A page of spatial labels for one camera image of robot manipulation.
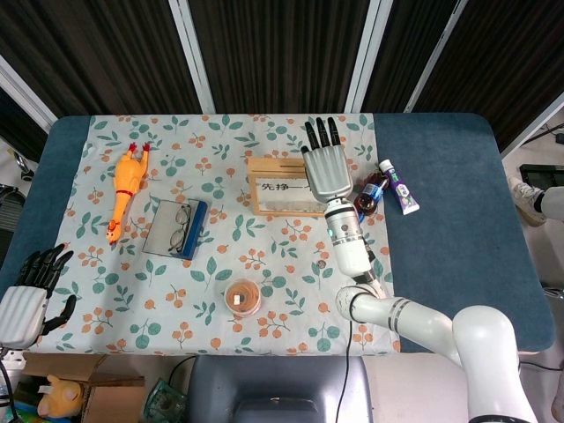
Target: glasses lens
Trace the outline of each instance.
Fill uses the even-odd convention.
[[[182,240],[184,239],[184,231],[178,229],[170,237],[170,246],[173,249],[180,249],[182,247]]]
[[[179,211],[176,212],[176,223],[184,225],[188,222],[190,218],[191,209],[190,206],[182,206]]]

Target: brown bottle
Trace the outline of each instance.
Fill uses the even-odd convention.
[[[378,209],[378,202],[388,186],[388,176],[377,170],[366,179],[362,192],[354,199],[354,207],[361,222],[365,216],[370,216]]]

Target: leaf pattern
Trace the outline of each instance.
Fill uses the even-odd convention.
[[[344,354],[348,323],[335,307],[347,282],[322,219],[253,215],[249,157],[298,158],[303,124],[317,115],[93,116],[58,242],[76,251],[48,308],[77,295],[73,318],[38,340],[42,353]],[[326,122],[328,116],[321,115]],[[377,161],[373,116],[334,115],[355,183]],[[149,167],[108,246],[115,166],[130,143]],[[208,204],[192,261],[143,252],[161,199]],[[362,224],[374,270],[393,292],[384,209]],[[261,307],[233,315],[223,295],[240,278],[257,283]],[[353,325],[351,354],[397,349],[384,328]]]

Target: small round container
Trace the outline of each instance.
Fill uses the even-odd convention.
[[[235,280],[227,287],[224,299],[236,315],[253,315],[261,307],[261,292],[250,279]]]

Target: eyeglasses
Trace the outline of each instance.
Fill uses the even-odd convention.
[[[177,253],[182,251],[184,241],[186,240],[186,233],[188,232],[187,229],[189,227],[191,214],[192,208],[189,204],[183,205],[176,212],[176,217],[174,219],[176,220],[176,223],[181,225],[181,227],[176,229],[170,237],[170,249],[168,249],[168,251],[172,251],[173,249],[175,249]]]

